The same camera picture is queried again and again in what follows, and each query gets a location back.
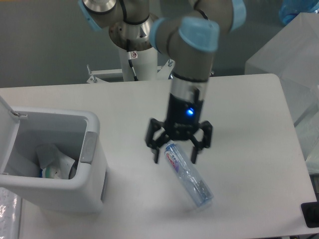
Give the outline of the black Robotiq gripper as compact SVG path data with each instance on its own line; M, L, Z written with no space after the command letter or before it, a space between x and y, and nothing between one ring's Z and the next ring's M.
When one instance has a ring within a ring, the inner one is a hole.
M192 164L196 163L198 154L204 148L211 147L213 126L209 121L199 123L204 101L187 102L173 94L169 95L167 115L164 121L151 118L145 137L147 147L154 154L154 163L159 163L160 148L171 140L189 140L193 143L190 157ZM156 132L163 128L163 132L154 138ZM202 130L201 141L195 137L198 130Z

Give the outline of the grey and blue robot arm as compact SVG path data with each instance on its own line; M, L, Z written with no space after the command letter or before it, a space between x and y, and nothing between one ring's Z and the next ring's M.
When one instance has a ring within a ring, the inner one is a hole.
M151 20L147 0L80 0L79 7L94 30L108 28L113 42L132 52L153 48L175 62L164 121L151 119L146 145L158 160L169 142L193 143L191 162L211 145L213 126L200 121L219 36L246 20L242 0L192 0L192 11L176 18Z

